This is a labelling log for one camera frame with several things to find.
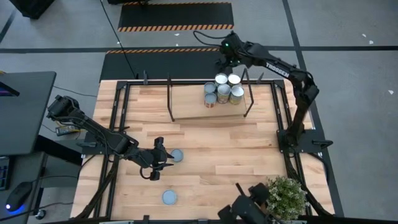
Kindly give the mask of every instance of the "computer monitor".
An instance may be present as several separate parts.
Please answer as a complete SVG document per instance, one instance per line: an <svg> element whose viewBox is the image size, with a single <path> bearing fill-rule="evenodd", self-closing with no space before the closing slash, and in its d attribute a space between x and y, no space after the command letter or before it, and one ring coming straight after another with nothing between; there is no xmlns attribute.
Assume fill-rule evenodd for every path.
<svg viewBox="0 0 398 224"><path fill-rule="evenodd" d="M0 96L19 96L19 92L0 82Z"/></svg>

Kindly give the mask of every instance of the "keyboard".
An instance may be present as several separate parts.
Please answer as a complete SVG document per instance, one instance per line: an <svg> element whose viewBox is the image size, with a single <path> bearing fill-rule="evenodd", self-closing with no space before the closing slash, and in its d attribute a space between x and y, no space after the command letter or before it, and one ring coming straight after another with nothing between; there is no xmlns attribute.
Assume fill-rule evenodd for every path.
<svg viewBox="0 0 398 224"><path fill-rule="evenodd" d="M11 177L11 158L0 156L0 191L7 190Z"/></svg>

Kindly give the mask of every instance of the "robotic arm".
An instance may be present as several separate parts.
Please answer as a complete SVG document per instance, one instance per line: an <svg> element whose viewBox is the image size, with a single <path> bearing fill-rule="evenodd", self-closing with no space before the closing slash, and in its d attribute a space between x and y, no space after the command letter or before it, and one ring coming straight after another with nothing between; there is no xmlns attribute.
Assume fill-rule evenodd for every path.
<svg viewBox="0 0 398 224"><path fill-rule="evenodd" d="M133 161L141 166L140 175L145 179L159 180L160 170L164 167L172 166L167 164L167 158L173 158L166 152L163 146L164 139L159 137L155 139L154 149L138 148L138 141L125 133L117 133L102 127L97 122L87 117L79 108L77 100L69 96L56 96L55 101L48 108L47 117L53 121L61 123L72 122L75 126L83 128L93 134L96 140L105 147L105 153L108 155L108 149L121 159ZM144 177L142 169L152 168L150 177Z"/></svg>
<svg viewBox="0 0 398 224"><path fill-rule="evenodd" d="M286 130L286 141L289 146L297 146L300 135L304 130L304 117L319 93L311 73L298 69L296 65L290 65L271 55L260 44L242 42L233 31L222 41L220 52L226 58L225 63L221 64L222 70L226 67L236 67L241 64L247 66L247 68L252 65L262 66L292 82L297 111L292 125Z"/></svg>

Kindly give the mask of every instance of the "computer mouse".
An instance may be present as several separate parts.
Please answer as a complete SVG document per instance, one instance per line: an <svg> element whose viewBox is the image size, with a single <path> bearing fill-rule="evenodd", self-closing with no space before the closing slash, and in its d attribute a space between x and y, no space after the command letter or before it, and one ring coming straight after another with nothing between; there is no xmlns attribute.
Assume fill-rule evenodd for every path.
<svg viewBox="0 0 398 224"><path fill-rule="evenodd" d="M6 209L10 212L18 210L32 191L32 182L21 182L8 196Z"/></svg>

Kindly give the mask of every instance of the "black floor mat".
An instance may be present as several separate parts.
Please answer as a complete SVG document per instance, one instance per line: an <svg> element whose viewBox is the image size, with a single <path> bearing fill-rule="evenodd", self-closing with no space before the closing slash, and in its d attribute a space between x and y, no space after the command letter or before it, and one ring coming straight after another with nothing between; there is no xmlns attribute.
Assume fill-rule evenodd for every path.
<svg viewBox="0 0 398 224"><path fill-rule="evenodd" d="M230 2L125 3L120 32L233 29Z"/></svg>
<svg viewBox="0 0 398 224"><path fill-rule="evenodd" d="M214 78L218 73L215 62L223 59L214 47L168 47L126 49L133 70L143 79ZM105 55L101 80L134 79L122 50L108 51Z"/></svg>

